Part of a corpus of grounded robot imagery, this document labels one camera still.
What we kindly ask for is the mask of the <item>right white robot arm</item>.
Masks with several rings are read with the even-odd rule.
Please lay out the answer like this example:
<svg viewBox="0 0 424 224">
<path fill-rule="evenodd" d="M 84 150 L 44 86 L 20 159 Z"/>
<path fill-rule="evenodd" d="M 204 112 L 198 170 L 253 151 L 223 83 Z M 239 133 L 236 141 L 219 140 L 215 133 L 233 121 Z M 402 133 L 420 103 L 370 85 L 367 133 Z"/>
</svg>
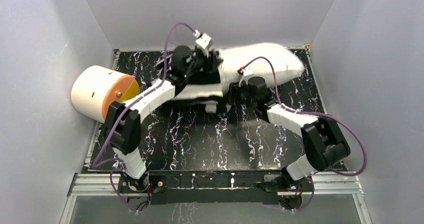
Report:
<svg viewBox="0 0 424 224">
<path fill-rule="evenodd" d="M 246 104 L 259 119 L 284 127 L 302 138 L 304 155 L 281 171 L 282 186 L 288 191 L 296 190 L 302 178 L 332 167 L 351 153 L 335 120 L 285 109 L 273 97 L 262 77 L 252 77 L 241 84 L 232 83 L 228 93 L 231 105 Z"/>
</svg>

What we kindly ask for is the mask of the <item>black white striped pillowcase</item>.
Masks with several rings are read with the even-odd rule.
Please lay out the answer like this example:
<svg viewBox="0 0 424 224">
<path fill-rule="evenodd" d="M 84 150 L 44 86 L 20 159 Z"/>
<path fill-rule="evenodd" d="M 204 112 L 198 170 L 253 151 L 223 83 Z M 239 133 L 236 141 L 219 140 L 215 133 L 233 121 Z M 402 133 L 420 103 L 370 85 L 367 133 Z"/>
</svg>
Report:
<svg viewBox="0 0 424 224">
<path fill-rule="evenodd" d="M 179 94 L 170 100 L 176 105 L 198 105 L 206 106 L 207 113 L 222 113 L 227 111 L 228 92 L 232 84 L 238 85 L 241 76 L 221 77 L 219 74 L 198 74 L 187 78 L 178 76 L 166 77 L 166 80 L 181 89 L 181 84 L 186 84 Z"/>
</svg>

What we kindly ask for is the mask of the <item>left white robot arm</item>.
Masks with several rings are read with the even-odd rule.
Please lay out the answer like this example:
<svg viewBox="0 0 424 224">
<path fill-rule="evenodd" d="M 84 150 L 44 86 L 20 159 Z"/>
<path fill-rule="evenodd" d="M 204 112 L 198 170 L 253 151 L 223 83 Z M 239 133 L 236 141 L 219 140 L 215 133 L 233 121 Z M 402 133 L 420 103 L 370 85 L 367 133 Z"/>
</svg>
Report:
<svg viewBox="0 0 424 224">
<path fill-rule="evenodd" d="M 223 97 L 220 51 L 178 46 L 159 65 L 159 78 L 135 97 L 119 103 L 113 101 L 103 126 L 105 145 L 110 144 L 130 177 L 130 186 L 137 192 L 149 187 L 147 166 L 141 157 L 141 124 L 153 111 L 168 101 L 197 104 L 217 102 Z"/>
</svg>

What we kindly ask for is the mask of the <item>white pillow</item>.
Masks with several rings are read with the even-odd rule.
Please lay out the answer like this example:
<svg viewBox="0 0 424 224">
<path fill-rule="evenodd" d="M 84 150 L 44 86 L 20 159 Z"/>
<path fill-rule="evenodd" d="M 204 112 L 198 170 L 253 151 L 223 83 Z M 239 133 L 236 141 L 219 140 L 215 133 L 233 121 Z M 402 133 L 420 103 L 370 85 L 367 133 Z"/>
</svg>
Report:
<svg viewBox="0 0 424 224">
<path fill-rule="evenodd" d="M 268 88 L 298 78 L 305 70 L 302 61 L 286 47 L 258 43 L 219 50 L 222 63 L 213 74 L 199 72 L 171 101 L 181 105 L 224 105 L 232 83 L 262 77 Z"/>
</svg>

